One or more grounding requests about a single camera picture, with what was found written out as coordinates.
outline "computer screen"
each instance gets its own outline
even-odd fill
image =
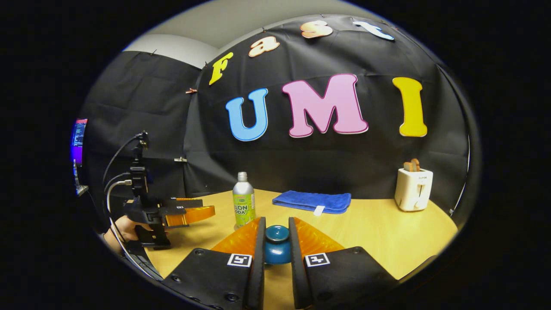
[[[74,124],[73,137],[71,142],[71,160],[77,166],[82,166],[82,142],[84,139],[84,129],[88,119],[78,119]]]
[[[71,161],[73,164],[74,183],[79,197],[88,189],[88,186],[80,184],[77,169],[78,167],[82,167],[82,146],[84,129],[86,128],[87,122],[88,119],[77,119],[73,128],[73,136],[71,137]]]

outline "blue letter u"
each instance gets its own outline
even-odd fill
[[[247,128],[243,124],[243,115],[241,113],[241,105],[243,97],[232,99],[226,103],[226,110],[230,115],[230,128],[234,137],[241,141],[253,141],[260,138],[268,128],[268,113],[266,112],[266,101],[264,98],[268,93],[268,89],[259,88],[249,94],[249,99],[252,100],[255,107],[256,124]]]

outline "person's hand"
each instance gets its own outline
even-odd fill
[[[122,237],[125,240],[138,240],[138,236],[136,235],[136,226],[142,226],[143,228],[152,231],[151,227],[149,227],[148,224],[144,223],[138,223],[135,221],[132,221],[128,218],[128,216],[124,215],[120,217],[116,222],[115,225],[117,226],[118,230],[121,232]]]

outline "blue towel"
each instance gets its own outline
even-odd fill
[[[289,190],[274,198],[272,203],[278,206],[311,211],[315,210],[317,206],[325,206],[323,213],[341,214],[346,211],[351,199],[352,195],[350,193],[328,195]]]

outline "towel tag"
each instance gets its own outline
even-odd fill
[[[325,209],[325,206],[317,206],[316,209],[314,210],[314,215],[320,216],[321,213],[323,213],[323,209]]]

